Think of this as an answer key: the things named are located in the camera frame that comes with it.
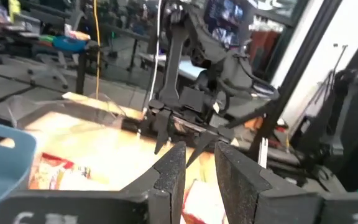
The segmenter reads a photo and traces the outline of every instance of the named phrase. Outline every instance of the white label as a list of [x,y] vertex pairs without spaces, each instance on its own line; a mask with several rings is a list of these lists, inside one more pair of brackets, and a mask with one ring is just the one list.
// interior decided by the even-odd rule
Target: white label
[[[34,212],[20,212],[12,224],[27,224],[34,216]],[[78,224],[78,217],[74,215],[61,215],[49,213],[45,216],[45,224]]]
[[213,108],[214,108],[216,113],[219,113],[220,108],[219,108],[219,105],[218,105],[217,102],[214,103]]
[[13,224],[26,224],[24,219],[30,219],[34,216],[34,213],[32,212],[21,212],[18,215],[16,215],[15,219],[13,220]]

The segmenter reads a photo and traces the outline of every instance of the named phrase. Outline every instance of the metal rod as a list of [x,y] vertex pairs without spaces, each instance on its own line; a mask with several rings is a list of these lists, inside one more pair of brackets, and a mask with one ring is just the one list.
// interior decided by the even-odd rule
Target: metal rod
[[86,65],[86,53],[81,53],[80,56],[78,57],[77,79],[75,84],[75,93],[81,95],[84,93],[85,65]]
[[334,73],[336,73],[336,69],[338,68],[339,62],[341,62],[343,55],[345,54],[345,51],[347,49],[347,44],[342,46],[342,52],[336,61],[335,67],[334,67]]
[[294,61],[280,88],[280,97],[273,111],[267,113],[267,117],[258,130],[251,146],[249,157],[254,161],[259,158],[259,143],[262,138],[268,138],[273,132],[277,120],[280,118],[285,106],[288,103],[294,89],[298,85],[303,72],[309,64],[314,52],[317,49],[329,23],[332,21],[342,0],[324,0],[319,12],[316,15],[303,43],[296,54]]
[[134,41],[134,45],[132,46],[132,55],[131,55],[131,62],[129,62],[129,66],[127,67],[127,71],[131,72],[132,68],[134,67],[135,56],[136,56],[136,49],[137,49],[137,39]]

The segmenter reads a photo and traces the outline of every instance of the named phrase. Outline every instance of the glass partition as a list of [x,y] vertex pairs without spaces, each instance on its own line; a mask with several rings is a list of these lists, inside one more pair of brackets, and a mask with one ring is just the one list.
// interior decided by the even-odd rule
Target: glass partition
[[[30,0],[43,6],[69,12],[76,0]],[[96,40],[93,0],[81,0],[88,17],[86,30]],[[207,0],[192,0],[203,7]],[[269,81],[289,43],[291,34],[308,1],[260,0],[250,44],[250,62],[255,74]],[[158,0],[98,0],[98,18],[103,58],[101,77],[114,82],[146,89],[150,67],[146,70],[140,53],[147,53],[150,35],[155,32]],[[96,58],[87,66],[90,75],[96,74]]]

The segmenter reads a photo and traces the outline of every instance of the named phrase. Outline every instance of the blue plastic bin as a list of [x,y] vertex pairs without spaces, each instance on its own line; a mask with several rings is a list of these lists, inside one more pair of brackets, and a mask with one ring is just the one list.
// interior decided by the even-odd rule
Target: blue plastic bin
[[0,146],[1,200],[13,190],[27,188],[36,141],[30,134],[3,125],[0,125],[0,137],[14,141],[13,148]]

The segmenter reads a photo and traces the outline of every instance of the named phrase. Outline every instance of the wooden table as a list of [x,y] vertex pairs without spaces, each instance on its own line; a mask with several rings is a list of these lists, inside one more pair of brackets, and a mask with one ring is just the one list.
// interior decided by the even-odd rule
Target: wooden table
[[[155,140],[117,128],[107,128],[92,122],[97,110],[113,110],[106,102],[66,93],[64,99],[75,101],[65,107],[57,104],[43,106],[19,120],[25,130],[38,142],[38,151],[88,166],[93,178],[109,185],[110,190],[121,190],[150,168],[169,149],[166,145],[155,155]],[[140,111],[122,108],[131,119],[142,119]],[[2,144],[11,144],[5,140]],[[189,158],[193,149],[186,150]],[[195,180],[217,186],[214,155],[203,153],[186,170],[186,187]]]

